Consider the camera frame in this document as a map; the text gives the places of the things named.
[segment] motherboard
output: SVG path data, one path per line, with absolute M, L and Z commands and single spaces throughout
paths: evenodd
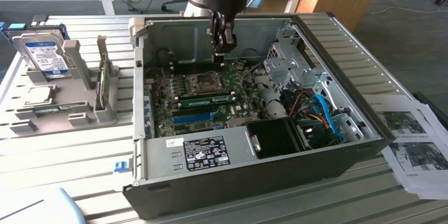
M 155 137 L 235 127 L 259 119 L 255 87 L 242 83 L 247 70 L 243 60 L 147 68 Z

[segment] slatted table surface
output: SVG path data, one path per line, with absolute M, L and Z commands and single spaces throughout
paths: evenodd
M 299 16 L 362 94 L 409 95 L 335 19 L 325 14 Z M 70 38 L 79 41 L 81 56 L 89 66 L 99 60 L 95 37 L 106 35 L 109 58 L 119 67 L 119 120 L 115 126 L 102 129 L 1 140 L 0 204 L 10 197 L 58 186 L 74 199 L 90 224 L 448 221 L 448 201 L 419 200 L 407 194 L 381 156 L 357 163 L 338 178 L 153 221 L 138 220 L 121 193 L 114 191 L 127 183 L 130 173 L 111 174 L 114 161 L 125 160 L 133 148 L 130 17 L 49 17 L 46 24 L 63 23 Z M 1 109 L 19 94 L 19 83 L 25 81 L 23 62 L 15 56 L 0 86 Z M 7 112 L 2 109 L 1 113 L 3 118 Z

